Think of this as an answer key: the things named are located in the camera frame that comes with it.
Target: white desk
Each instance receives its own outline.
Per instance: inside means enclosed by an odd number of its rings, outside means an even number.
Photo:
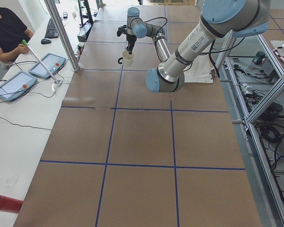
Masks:
[[[77,39],[79,26],[71,14],[69,16],[67,20],[63,21],[63,24],[65,24],[72,48],[75,50],[79,44]],[[48,18],[36,31],[29,45],[39,58],[48,52],[68,58],[59,38],[52,39],[51,44],[40,44],[41,39],[44,38],[47,23]],[[16,60],[16,62],[21,61],[36,61],[36,59],[32,53],[28,53],[20,55]],[[19,64],[19,66],[28,72],[33,63]],[[19,71],[17,66],[11,67],[4,79],[11,78]],[[65,82],[52,98],[45,98],[40,94],[26,94],[14,102],[0,104],[0,117],[21,125],[51,129],[60,110],[61,101],[68,89],[66,83],[70,83],[73,76],[71,64],[68,62],[59,74],[65,78]],[[53,94],[52,83],[53,79],[49,78],[37,84],[30,92],[51,96]],[[25,198],[49,135],[50,131],[19,127],[0,119],[0,194],[21,200]],[[17,183],[8,186],[7,179],[11,176],[15,177],[15,175],[18,177]],[[16,217],[16,214],[0,212],[0,227],[13,226]]]

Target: cup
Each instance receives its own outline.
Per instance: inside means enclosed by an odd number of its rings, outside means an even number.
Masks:
[[[127,50],[122,52],[122,57],[118,59],[119,64],[123,64],[124,66],[131,66],[134,59],[134,53],[129,54]]]
[[[0,195],[0,211],[18,214],[23,201]]]

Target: tablet device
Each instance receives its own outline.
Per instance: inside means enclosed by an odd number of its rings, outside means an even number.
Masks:
[[[20,71],[0,85],[0,99],[7,102],[14,101],[16,98],[27,92],[36,82],[36,77],[33,77],[24,71]]]
[[[59,56],[57,54],[48,53],[41,59],[41,61],[44,63],[44,65],[46,65],[49,71],[54,75],[60,70],[61,67],[63,67],[66,61],[66,58]],[[28,72],[32,74],[33,76],[43,78],[43,79],[47,79],[51,76],[46,71],[46,69],[43,67],[43,65],[40,64],[39,62],[36,63]]]

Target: person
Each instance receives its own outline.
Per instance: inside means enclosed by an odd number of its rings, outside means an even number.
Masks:
[[[28,47],[21,42],[23,39],[28,42],[33,35],[12,10],[0,7],[0,61],[13,61],[20,54],[28,53]]]

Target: red cup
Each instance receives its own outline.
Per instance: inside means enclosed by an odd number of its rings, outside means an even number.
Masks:
[[[18,214],[23,201],[0,195],[0,211]]]

